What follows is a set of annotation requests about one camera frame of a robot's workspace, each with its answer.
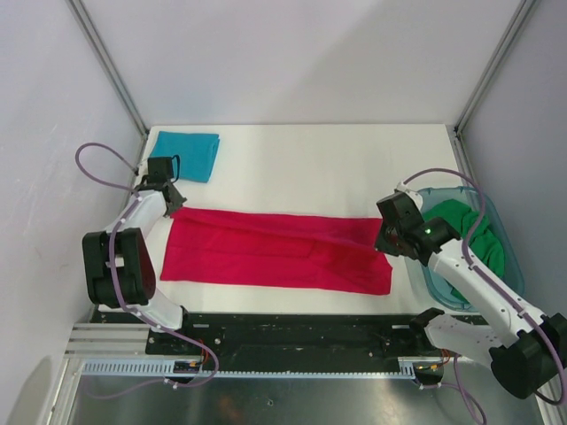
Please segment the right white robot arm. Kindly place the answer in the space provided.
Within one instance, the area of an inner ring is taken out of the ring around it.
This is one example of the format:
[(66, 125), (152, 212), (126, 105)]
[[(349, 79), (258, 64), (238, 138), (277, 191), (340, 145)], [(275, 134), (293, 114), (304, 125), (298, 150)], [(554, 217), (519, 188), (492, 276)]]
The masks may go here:
[(552, 381), (566, 384), (566, 319), (544, 314), (522, 299), (470, 253), (460, 234), (441, 218), (424, 220), (420, 197), (395, 190), (377, 202), (382, 225), (375, 247), (419, 261), (458, 289), (485, 320), (484, 327), (430, 308), (411, 321), (410, 348), (429, 355), (437, 348), (489, 368), (511, 395), (538, 395)]

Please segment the red t shirt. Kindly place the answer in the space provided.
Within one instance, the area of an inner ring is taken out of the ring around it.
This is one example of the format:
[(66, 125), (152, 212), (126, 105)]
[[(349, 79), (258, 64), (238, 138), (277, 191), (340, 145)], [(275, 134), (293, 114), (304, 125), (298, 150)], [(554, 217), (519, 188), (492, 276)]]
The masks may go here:
[(374, 248), (381, 224), (184, 207), (173, 216), (160, 278), (386, 296), (392, 267)]

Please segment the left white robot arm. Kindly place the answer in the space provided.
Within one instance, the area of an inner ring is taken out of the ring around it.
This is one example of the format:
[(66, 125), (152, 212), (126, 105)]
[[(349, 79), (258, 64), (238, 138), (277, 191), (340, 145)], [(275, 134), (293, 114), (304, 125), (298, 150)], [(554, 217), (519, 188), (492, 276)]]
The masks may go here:
[(175, 187), (180, 169), (177, 155), (149, 158), (117, 219), (82, 238), (82, 256), (93, 304), (120, 308), (158, 332), (167, 329), (166, 345), (184, 354), (194, 347), (196, 333), (183, 324), (183, 308), (157, 289), (145, 242), (159, 219), (170, 217), (186, 201)]

